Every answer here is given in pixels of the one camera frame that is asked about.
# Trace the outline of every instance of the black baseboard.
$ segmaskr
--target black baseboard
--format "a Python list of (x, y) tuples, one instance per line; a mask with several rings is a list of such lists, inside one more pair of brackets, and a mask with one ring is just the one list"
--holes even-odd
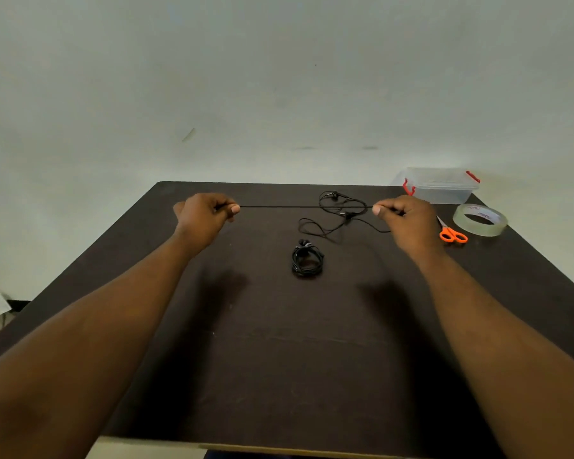
[(21, 312), (21, 310), (24, 307), (26, 307), (26, 305), (30, 302), (20, 299), (8, 299), (7, 301), (11, 305), (11, 308), (13, 308), (13, 311), (15, 312)]

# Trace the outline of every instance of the red clip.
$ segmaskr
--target red clip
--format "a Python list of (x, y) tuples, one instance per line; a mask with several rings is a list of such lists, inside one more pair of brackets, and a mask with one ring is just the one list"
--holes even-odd
[(473, 179), (475, 179), (476, 182), (478, 182), (479, 184), (481, 183), (481, 180), (480, 180), (478, 177), (476, 177), (472, 172), (466, 171), (466, 174), (467, 174), (468, 176), (472, 177)]
[(407, 179), (407, 178), (404, 179), (404, 183), (402, 184), (402, 186), (404, 187), (404, 190), (406, 191), (406, 194), (407, 194), (408, 196), (414, 195), (414, 191), (417, 190), (416, 187), (413, 187), (413, 191), (412, 191), (412, 192), (411, 192), (410, 190), (408, 190), (408, 179)]

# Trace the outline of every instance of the person's left arm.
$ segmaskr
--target person's left arm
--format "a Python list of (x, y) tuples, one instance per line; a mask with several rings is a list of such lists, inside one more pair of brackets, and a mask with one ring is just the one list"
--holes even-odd
[(240, 207), (175, 205), (174, 234), (0, 357), (0, 458), (84, 458), (130, 384), (188, 262)]

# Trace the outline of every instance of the orange scissors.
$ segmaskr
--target orange scissors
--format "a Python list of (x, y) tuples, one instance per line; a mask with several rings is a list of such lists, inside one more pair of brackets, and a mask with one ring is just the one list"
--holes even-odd
[(436, 218), (438, 219), (438, 222), (440, 223), (440, 225), (442, 225), (442, 232), (440, 232), (440, 238), (447, 242), (447, 243), (452, 243), (452, 242), (457, 242), (457, 243), (467, 243), (467, 236), (454, 231), (453, 229), (451, 229), (451, 227), (449, 227), (447, 224), (445, 224), (442, 219), (440, 219), (440, 217), (436, 216)]

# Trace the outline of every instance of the dark brown table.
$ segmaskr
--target dark brown table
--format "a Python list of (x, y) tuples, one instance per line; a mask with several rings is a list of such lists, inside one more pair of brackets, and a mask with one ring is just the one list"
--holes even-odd
[[(336, 242), (313, 237), (326, 255), (322, 275), (291, 273), (298, 219), (337, 221), (316, 207), (324, 190), (369, 204), (401, 194), (391, 186), (156, 184), (0, 332), (0, 355), (160, 245), (176, 224), (175, 202), (225, 192), (243, 206), (283, 208), (243, 208), (191, 262), (105, 434), (311, 455), (502, 456), (421, 274), (390, 234), (354, 222)], [(453, 227), (454, 209), (437, 206)], [(574, 357), (574, 284), (510, 228), (469, 238), (449, 253)]]

